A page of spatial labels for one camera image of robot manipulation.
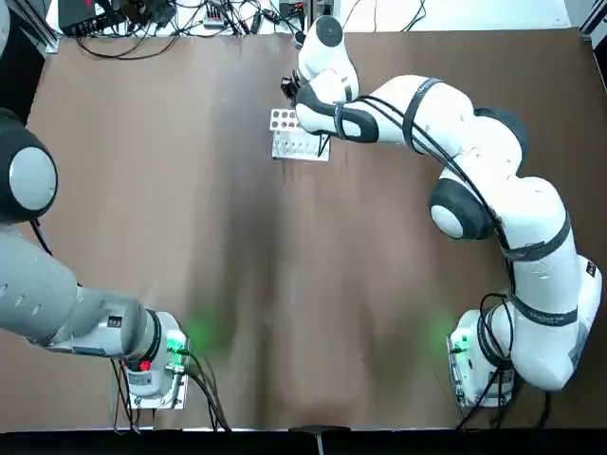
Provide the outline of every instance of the connector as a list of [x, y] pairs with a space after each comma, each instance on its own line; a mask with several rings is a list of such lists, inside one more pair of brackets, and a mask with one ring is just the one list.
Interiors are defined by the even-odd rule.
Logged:
[[185, 374], [186, 373], [186, 367], [181, 364], [177, 364], [177, 363], [169, 363], [168, 365], [164, 366], [164, 369], [167, 372], [171, 372], [173, 374]]
[[262, 17], [263, 17], [262, 16], [262, 12], [259, 11], [259, 10], [253, 16], [253, 22], [252, 22], [252, 24], [250, 26], [250, 32], [251, 32], [251, 34], [256, 35], [257, 32], [259, 31], [259, 27], [262, 24]]

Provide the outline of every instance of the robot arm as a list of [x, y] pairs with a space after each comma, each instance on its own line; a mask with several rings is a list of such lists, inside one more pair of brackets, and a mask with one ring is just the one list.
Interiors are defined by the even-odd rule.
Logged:
[[187, 349], [177, 321], [132, 298], [79, 286], [67, 267], [23, 238], [16, 224], [50, 209], [57, 170], [10, 111], [0, 112], [0, 151], [0, 328], [50, 351], [124, 359], [133, 395], [171, 402], [185, 359], [167, 348]]
[[[343, 140], [407, 145], [437, 158], [445, 169], [429, 202], [436, 225], [453, 239], [483, 240], [497, 230], [512, 264], [516, 290], [486, 314], [491, 333], [480, 312], [472, 310], [448, 337], [458, 402], [478, 402], [487, 380], [510, 360], [525, 381], [560, 390], [576, 369], [602, 278], [577, 254], [554, 187], [538, 177], [517, 176], [526, 152], [523, 125], [498, 109], [475, 107], [444, 82], [420, 76], [399, 76], [370, 96], [349, 99], [347, 86], [358, 88], [358, 82], [356, 73], [340, 73], [340, 63], [349, 59], [338, 28], [335, 19], [320, 18], [303, 43], [298, 72], [313, 67], [317, 76], [294, 97], [302, 127]], [[338, 45], [316, 36], [327, 29], [340, 37]], [[506, 401], [512, 383], [513, 374], [505, 374]], [[488, 389], [483, 406], [497, 406], [497, 389]]]

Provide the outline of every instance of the wire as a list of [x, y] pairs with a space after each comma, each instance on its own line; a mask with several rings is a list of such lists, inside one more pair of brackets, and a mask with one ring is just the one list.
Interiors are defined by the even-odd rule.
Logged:
[[178, 28], [176, 29], [173, 33], [171, 33], [171, 35], [173, 35], [173, 39], [171, 39], [171, 41], [164, 46], [162, 49], [160, 49], [158, 52], [154, 52], [151, 54], [146, 54], [146, 55], [139, 55], [139, 56], [135, 56], [135, 57], [129, 57], [128, 54], [134, 52], [137, 48], [139, 48], [143, 42], [145, 41], [145, 39], [149, 36], [149, 28], [150, 25], [148, 25], [148, 27], [145, 29], [143, 36], [139, 39], [139, 41], [130, 49], [121, 52], [120, 54], [102, 54], [100, 52], [96, 52], [93, 51], [91, 49], [89, 49], [88, 47], [86, 47], [83, 43], [83, 40], [81, 37], [76, 38], [76, 43], [78, 44], [78, 46], [85, 51], [86, 53], [97, 57], [99, 59], [105, 59], [105, 60], [120, 60], [120, 61], [137, 61], [137, 60], [145, 60], [145, 59], [151, 59], [153, 57], [157, 57], [158, 55], [163, 54], [164, 52], [166, 52], [167, 50], [169, 50], [174, 44], [175, 42], [179, 39], [179, 35], [182, 32], [188, 32], [190, 29], [192, 29], [192, 27], [195, 27], [195, 25], [192, 24], [194, 17], [196, 16], [196, 14], [207, 4], [207, 0], [204, 0], [203, 2], [201, 2], [197, 7], [195, 7], [196, 11], [192, 14], [192, 17], [188, 20], [188, 22], [186, 23], [186, 25], [182, 28]]
[[[202, 368], [202, 365], [200, 364], [200, 362], [198, 361], [198, 359], [196, 358], [196, 356], [194, 354], [192, 354], [189, 351], [184, 351], [183, 354], [189, 356], [194, 361], [194, 363], [196, 364], [196, 367], [199, 371], [200, 377], [192, 374], [192, 372], [187, 372], [187, 375], [189, 377], [191, 377], [192, 379], [195, 378], [194, 381], [196, 381], [196, 384], [198, 384], [198, 387], [200, 387], [200, 389], [204, 392], [204, 394], [207, 398], [207, 404], [209, 407], [209, 416], [211, 418], [211, 424], [212, 424], [213, 430], [217, 431], [216, 425], [219, 424], [225, 431], [231, 431], [230, 426], [228, 425], [228, 420], [226, 419], [226, 415], [225, 415], [223, 407], [221, 405], [221, 401], [219, 400], [219, 392], [217, 389], [217, 378], [215, 377], [215, 372], [212, 369], [211, 363], [205, 357], [205, 359], [204, 359], [205, 363], [211, 373], [211, 378], [208, 378], [204, 369]], [[211, 392], [209, 392], [209, 387], [207, 385], [208, 383], [210, 383], [210, 385], [211, 385]]]
[[550, 392], [547, 391], [544, 393], [543, 396], [543, 411], [542, 411], [542, 415], [540, 416], [540, 420], [538, 421], [538, 423], [535, 425], [535, 429], [543, 429], [546, 425], [546, 422], [548, 421], [548, 418], [550, 417], [550, 410], [552, 408], [551, 405], [551, 395]]
[[375, 33], [377, 31], [377, 0], [376, 0], [376, 7], [373, 8], [373, 32]]
[[48, 256], [52, 256], [53, 253], [50, 250], [50, 248], [48, 247], [48, 244], [46, 243], [46, 240], [45, 240], [45, 236], [42, 233], [40, 220], [38, 218], [34, 218], [33, 220], [31, 220], [29, 222], [29, 225], [31, 226], [31, 229], [34, 231], [34, 235], [38, 239], [38, 243], [40, 244], [42, 249], [46, 252], [46, 254], [48, 254]]
[[319, 150], [316, 153], [316, 157], [321, 157], [322, 152], [324, 152], [324, 148], [326, 147], [327, 142], [329, 141], [330, 136], [326, 135], [326, 139], [324, 140], [323, 145], [321, 146], [321, 142], [322, 142], [322, 135], [319, 136]]
[[225, 431], [231, 431], [231, 428], [228, 425], [228, 422], [226, 422], [225, 418], [219, 413], [219, 410], [217, 409], [217, 406], [216, 406], [215, 402], [213, 401], [211, 394], [209, 393], [209, 388], [207, 387], [207, 384], [204, 383], [195, 374], [192, 374], [190, 372], [186, 372], [186, 374], [196, 383], [196, 385], [200, 388], [200, 390], [202, 390], [203, 393], [205, 394], [205, 396], [207, 398], [207, 403], [211, 407], [212, 412], [214, 413], [215, 417], [217, 418], [217, 420], [219, 422], [219, 425], [221, 425], [221, 427]]
[[411, 31], [414, 25], [421, 21], [424, 17], [426, 17], [426, 0], [419, 0], [419, 9], [417, 10], [417, 13], [415, 14], [414, 18], [400, 31]]
[[359, 5], [361, 0], [357, 0], [357, 3], [354, 4], [354, 6], [352, 7], [352, 9], [350, 9], [350, 13], [348, 14], [348, 17], [345, 18], [345, 22], [343, 23], [343, 26], [341, 26], [341, 28], [343, 28], [345, 30], [345, 25], [348, 23], [348, 21], [350, 20], [350, 16], [352, 15], [352, 13], [354, 12], [354, 10], [356, 9], [356, 7]]
[[[126, 376], [126, 373], [124, 371], [124, 367], [122, 366], [122, 364], [120, 363], [120, 373], [119, 370], [116, 368], [116, 363], [114, 363], [113, 359], [110, 359], [110, 362], [112, 363], [112, 370], [114, 371], [114, 377], [116, 378], [116, 382], [118, 384], [118, 392], [116, 394], [116, 408], [114, 411], [114, 431], [118, 432], [117, 429], [117, 421], [118, 421], [118, 399], [120, 398], [120, 401], [122, 402], [122, 409], [124, 410], [124, 413], [126, 414], [126, 418], [129, 421], [129, 428], [131, 429], [131, 431], [134, 430], [135, 428], [135, 424], [133, 423], [133, 408], [131, 406], [131, 393], [129, 390], [129, 381], [128, 378]], [[127, 399], [124, 397], [124, 392], [122, 390], [122, 381], [121, 381], [121, 377], [124, 376], [124, 384], [126, 387], [126, 396], [128, 397], [128, 404], [127, 404]]]

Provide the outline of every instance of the power strip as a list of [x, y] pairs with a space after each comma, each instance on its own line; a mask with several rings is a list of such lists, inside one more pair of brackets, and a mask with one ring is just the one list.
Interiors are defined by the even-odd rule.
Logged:
[[225, 28], [226, 25], [226, 21], [219, 9], [213, 4], [207, 5], [207, 12], [202, 19], [202, 27], [219, 29]]

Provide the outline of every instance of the brown mat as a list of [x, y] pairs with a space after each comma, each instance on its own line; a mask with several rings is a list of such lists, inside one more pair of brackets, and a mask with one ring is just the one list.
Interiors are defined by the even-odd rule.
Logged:
[[[607, 270], [607, 100], [575, 29], [346, 39], [362, 93], [423, 74], [519, 115], [523, 174], [557, 187], [579, 252]], [[427, 202], [441, 169], [404, 147], [334, 141], [329, 165], [272, 161], [268, 114], [286, 107], [279, 81], [295, 59], [286, 36], [182, 39], [136, 63], [96, 61], [65, 41], [29, 122], [60, 169], [51, 246], [85, 285], [167, 309], [199, 351], [211, 346], [235, 427], [453, 427], [444, 336], [506, 284], [497, 244], [436, 229]], [[607, 425], [606, 315], [549, 425]], [[1, 429], [110, 425], [107, 360], [0, 342]], [[191, 388], [188, 409], [156, 424], [207, 425], [205, 409]], [[527, 386], [506, 425], [532, 425], [541, 410]]]

